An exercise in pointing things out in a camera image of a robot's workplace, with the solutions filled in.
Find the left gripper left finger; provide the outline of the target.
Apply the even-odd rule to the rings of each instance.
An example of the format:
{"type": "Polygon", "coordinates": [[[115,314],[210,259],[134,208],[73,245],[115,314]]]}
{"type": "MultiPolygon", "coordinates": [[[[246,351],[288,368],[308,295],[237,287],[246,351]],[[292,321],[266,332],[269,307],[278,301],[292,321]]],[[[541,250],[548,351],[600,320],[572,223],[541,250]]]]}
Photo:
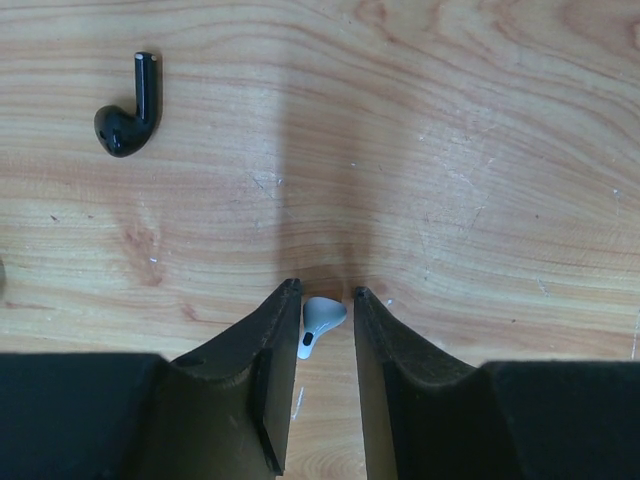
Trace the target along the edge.
{"type": "Polygon", "coordinates": [[[5,479],[273,479],[285,470],[302,286],[167,360],[5,353],[5,479]]]}

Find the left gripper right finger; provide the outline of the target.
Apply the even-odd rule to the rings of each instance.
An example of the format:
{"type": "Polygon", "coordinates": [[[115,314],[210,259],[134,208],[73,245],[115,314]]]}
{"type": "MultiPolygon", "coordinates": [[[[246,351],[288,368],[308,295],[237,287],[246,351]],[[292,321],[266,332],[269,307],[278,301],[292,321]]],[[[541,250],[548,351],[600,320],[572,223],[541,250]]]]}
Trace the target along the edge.
{"type": "Polygon", "coordinates": [[[639,366],[492,361],[474,367],[354,297],[371,479],[635,479],[639,366]]]}

